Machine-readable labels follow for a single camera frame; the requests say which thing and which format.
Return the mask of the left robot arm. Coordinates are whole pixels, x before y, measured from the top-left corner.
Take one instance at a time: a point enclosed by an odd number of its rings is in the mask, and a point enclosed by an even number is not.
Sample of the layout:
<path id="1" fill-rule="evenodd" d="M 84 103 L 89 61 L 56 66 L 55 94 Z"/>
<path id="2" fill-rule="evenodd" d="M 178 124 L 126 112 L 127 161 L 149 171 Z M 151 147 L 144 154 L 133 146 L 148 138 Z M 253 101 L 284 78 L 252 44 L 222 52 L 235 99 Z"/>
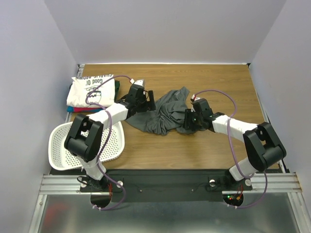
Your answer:
<path id="1" fill-rule="evenodd" d="M 112 125 L 126 120 L 136 113 L 153 111 L 156 109 L 154 92 L 145 90 L 142 85 L 133 84 L 128 94 L 113 103 L 108 108 L 89 116 L 78 114 L 67 134 L 64 147 L 75 156 L 86 171 L 86 185 L 93 186 L 97 191 L 104 191 L 108 187 L 105 177 L 105 167 L 99 161 L 100 154 L 109 138 L 102 144 L 103 132 Z"/>

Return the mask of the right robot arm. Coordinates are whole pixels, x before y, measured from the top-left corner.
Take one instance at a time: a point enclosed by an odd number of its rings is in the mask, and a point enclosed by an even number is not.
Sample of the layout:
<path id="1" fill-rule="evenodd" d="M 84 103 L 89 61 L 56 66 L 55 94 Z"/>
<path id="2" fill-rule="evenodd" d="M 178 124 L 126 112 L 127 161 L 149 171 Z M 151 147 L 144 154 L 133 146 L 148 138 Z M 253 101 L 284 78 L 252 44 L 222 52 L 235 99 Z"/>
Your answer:
<path id="1" fill-rule="evenodd" d="M 257 172 L 265 172 L 286 157 L 286 150 L 270 123 L 247 123 L 220 112 L 214 113 L 206 99 L 198 98 L 191 104 L 192 107 L 185 110 L 184 129 L 222 133 L 228 136 L 229 143 L 232 138 L 244 143 L 247 157 L 238 162 L 233 155 L 235 165 L 219 179 L 226 188 L 235 189 L 241 180 L 249 179 Z"/>

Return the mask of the grey t shirt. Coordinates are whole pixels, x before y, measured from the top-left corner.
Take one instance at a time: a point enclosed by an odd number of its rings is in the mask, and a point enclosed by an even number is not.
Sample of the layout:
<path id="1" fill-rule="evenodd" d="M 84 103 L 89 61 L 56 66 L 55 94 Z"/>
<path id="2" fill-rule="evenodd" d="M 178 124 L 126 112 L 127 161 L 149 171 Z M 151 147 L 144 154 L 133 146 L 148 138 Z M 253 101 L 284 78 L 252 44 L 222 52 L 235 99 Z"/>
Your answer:
<path id="1" fill-rule="evenodd" d="M 126 122 L 145 133 L 167 135 L 175 129 L 185 134 L 183 128 L 186 99 L 190 91 L 186 87 L 171 90 L 155 102 L 156 109 L 145 113 L 137 113 L 128 118 Z"/>

